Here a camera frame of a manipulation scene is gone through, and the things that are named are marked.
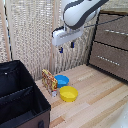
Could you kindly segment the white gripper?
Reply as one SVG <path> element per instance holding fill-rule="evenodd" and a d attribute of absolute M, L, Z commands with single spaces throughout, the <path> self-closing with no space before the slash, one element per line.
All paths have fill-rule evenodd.
<path fill-rule="evenodd" d="M 83 28 L 77 30 L 66 31 L 64 28 L 55 30 L 52 33 L 52 44 L 54 46 L 60 46 L 66 42 L 73 41 L 83 34 Z M 71 42 L 71 48 L 74 48 L 75 43 Z M 59 48 L 59 52 L 63 53 L 63 47 Z"/>

